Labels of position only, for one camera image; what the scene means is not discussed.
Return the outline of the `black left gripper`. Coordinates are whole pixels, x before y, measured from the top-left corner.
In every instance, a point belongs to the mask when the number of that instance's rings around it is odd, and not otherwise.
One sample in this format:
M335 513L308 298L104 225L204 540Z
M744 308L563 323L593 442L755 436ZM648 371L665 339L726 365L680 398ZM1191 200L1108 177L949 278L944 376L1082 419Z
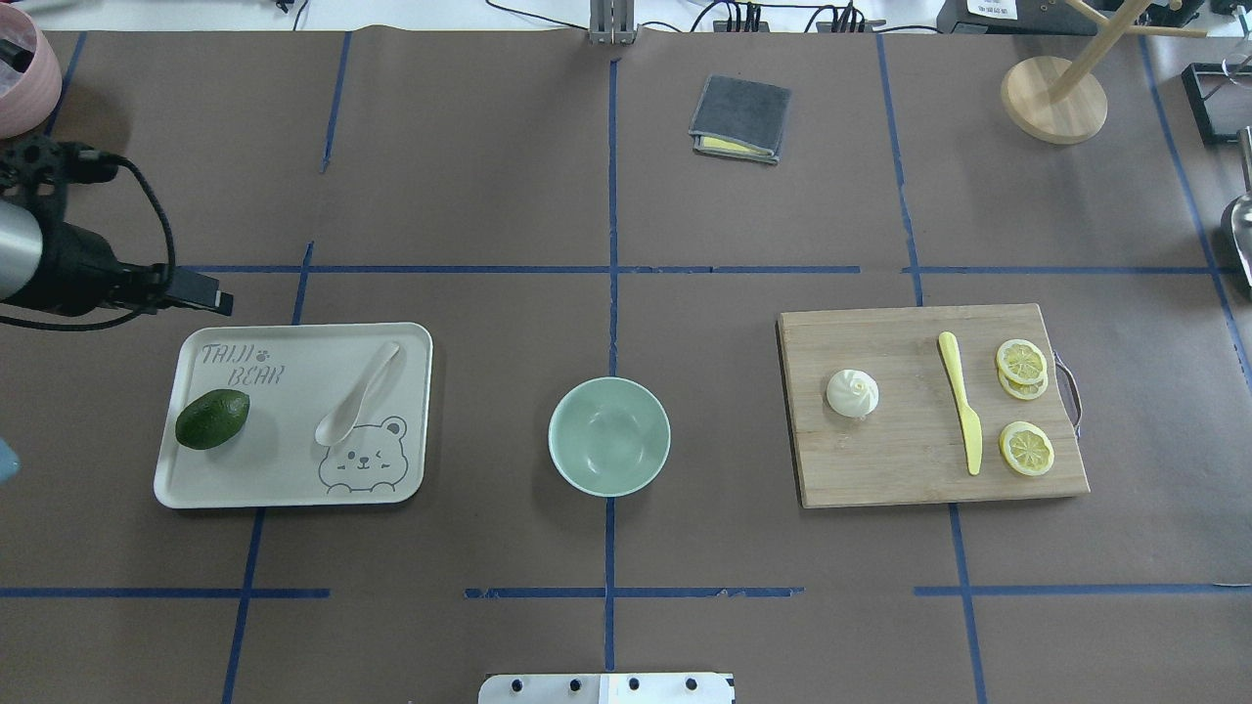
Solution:
M145 313L182 308L232 317L234 297L210 276L180 266L154 264L128 271L125 307Z

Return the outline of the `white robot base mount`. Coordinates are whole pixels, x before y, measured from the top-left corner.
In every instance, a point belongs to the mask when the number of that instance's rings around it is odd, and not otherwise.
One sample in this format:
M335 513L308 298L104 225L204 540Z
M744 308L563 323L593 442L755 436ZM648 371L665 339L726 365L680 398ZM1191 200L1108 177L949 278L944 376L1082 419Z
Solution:
M732 674L712 671L500 674L478 703L735 703Z

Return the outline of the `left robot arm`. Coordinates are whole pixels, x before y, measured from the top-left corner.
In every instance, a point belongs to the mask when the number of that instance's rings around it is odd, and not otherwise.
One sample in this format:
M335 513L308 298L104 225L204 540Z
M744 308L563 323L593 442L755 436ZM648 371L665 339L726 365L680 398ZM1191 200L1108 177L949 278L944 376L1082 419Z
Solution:
M95 332L168 308L232 316L234 297L215 278L177 264L173 228L141 170L119 154L79 142L31 135L3 148L3 291L5 306L68 317L68 324L3 317L3 324L46 332ZM156 214L165 259L121 262L98 233L66 219L68 187L110 182L129 172ZM119 317L76 324L98 309Z

